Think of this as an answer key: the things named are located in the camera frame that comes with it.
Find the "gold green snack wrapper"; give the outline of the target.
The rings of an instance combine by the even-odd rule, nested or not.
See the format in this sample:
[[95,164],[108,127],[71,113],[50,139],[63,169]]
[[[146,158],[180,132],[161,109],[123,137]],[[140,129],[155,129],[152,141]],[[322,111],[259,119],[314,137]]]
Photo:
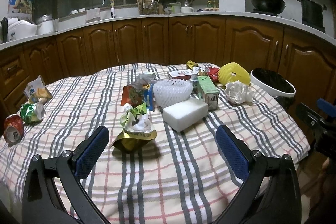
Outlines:
[[123,153],[134,153],[157,137],[157,131],[149,119],[146,103],[136,107],[124,104],[120,118],[122,131],[112,142],[112,147]]

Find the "yellow foam fruit net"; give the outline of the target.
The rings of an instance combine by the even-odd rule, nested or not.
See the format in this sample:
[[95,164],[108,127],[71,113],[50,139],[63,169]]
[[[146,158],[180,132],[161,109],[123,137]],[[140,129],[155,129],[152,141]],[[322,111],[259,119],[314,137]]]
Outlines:
[[223,65],[218,71],[218,80],[222,85],[227,83],[240,81],[243,84],[249,85],[250,74],[238,63],[231,62]]

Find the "white tissue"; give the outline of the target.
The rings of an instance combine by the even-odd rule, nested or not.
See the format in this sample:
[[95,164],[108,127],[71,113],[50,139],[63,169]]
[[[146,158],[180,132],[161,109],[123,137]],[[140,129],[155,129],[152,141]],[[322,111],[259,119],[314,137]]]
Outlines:
[[249,85],[240,81],[228,82],[224,89],[227,100],[235,105],[252,103],[255,92]]

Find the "cartoon chef snack wrapper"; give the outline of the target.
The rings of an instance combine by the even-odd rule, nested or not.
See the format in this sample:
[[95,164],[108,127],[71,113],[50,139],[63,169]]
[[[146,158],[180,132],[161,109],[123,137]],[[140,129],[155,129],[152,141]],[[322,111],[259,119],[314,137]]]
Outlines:
[[208,76],[207,69],[200,66],[194,66],[191,75],[191,80],[196,81],[199,76]]

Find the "white foam block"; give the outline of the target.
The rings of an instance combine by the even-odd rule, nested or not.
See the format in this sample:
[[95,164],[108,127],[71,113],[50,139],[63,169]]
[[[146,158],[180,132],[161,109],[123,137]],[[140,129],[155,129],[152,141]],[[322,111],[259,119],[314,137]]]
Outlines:
[[203,119],[207,113],[208,104],[189,98],[164,108],[162,118],[173,130],[181,132]]

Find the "red sauce packet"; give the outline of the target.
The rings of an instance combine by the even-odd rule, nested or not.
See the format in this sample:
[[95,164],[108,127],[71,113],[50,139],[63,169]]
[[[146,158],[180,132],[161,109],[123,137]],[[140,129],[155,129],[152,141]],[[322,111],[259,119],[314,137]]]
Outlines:
[[213,81],[213,82],[218,82],[218,74],[219,74],[219,67],[208,67],[207,68],[207,74],[208,76],[210,77],[210,79]]

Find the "white foam fruit net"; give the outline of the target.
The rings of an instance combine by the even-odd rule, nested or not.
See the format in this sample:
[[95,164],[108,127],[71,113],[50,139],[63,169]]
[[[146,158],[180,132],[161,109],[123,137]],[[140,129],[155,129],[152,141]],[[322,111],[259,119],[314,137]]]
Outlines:
[[187,100],[192,91],[192,83],[181,79],[159,80],[153,85],[155,101],[161,108]]

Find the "red white 1928 box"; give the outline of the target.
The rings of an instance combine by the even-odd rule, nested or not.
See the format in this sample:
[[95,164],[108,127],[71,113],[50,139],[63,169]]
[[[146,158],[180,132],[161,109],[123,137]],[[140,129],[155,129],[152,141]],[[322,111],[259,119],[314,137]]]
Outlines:
[[167,78],[168,79],[181,79],[188,81],[193,74],[193,71],[190,69],[186,70],[178,70],[178,71],[169,71],[167,73]]

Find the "orange blue snack bag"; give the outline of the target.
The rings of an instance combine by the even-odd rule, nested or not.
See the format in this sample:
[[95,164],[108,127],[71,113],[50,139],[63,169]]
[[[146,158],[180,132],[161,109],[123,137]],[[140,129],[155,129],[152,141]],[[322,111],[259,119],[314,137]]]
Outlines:
[[135,87],[134,85],[123,87],[121,106],[126,103],[133,107],[145,103],[148,110],[154,111],[153,84],[142,85],[140,87]]

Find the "green drink carton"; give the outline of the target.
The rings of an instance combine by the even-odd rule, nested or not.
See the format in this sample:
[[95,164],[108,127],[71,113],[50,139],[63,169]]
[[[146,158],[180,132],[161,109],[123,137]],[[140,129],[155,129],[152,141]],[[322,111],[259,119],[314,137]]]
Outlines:
[[219,92],[209,76],[198,76],[198,98],[208,104],[208,109],[216,110]]

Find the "yellow snack wrapper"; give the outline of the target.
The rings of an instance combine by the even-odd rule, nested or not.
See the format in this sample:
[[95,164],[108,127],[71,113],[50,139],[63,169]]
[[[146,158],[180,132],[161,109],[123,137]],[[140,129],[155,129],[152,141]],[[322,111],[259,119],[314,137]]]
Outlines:
[[198,63],[193,62],[191,60],[187,61],[186,63],[186,69],[193,70],[193,67],[197,67],[197,66],[198,66]]

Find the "silver wrapper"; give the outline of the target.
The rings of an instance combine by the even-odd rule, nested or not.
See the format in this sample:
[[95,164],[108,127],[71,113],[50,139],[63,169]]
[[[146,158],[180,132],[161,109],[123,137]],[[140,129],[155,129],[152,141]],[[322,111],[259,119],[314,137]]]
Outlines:
[[147,86],[153,84],[157,81],[157,75],[155,73],[140,73],[137,76],[136,83],[138,86]]

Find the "black stock pot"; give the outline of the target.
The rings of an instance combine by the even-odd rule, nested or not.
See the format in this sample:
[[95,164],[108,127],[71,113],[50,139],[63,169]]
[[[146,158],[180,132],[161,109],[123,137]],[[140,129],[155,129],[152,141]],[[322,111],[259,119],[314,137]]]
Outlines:
[[325,33],[323,25],[323,11],[327,10],[326,5],[321,5],[313,0],[296,0],[301,4],[302,24],[315,28]]

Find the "black wok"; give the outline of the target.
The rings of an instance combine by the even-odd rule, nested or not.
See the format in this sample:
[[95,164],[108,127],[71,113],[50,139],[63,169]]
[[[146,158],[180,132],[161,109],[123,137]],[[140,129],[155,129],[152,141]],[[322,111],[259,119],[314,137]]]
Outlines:
[[250,0],[253,5],[253,11],[261,14],[271,14],[277,16],[285,9],[283,0]]

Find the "white trash bin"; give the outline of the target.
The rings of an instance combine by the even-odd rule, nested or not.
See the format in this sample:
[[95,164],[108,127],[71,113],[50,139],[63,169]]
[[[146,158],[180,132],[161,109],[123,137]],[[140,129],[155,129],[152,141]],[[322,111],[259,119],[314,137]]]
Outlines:
[[295,87],[280,74],[268,69],[256,68],[250,72],[251,83],[262,88],[272,97],[293,98]]

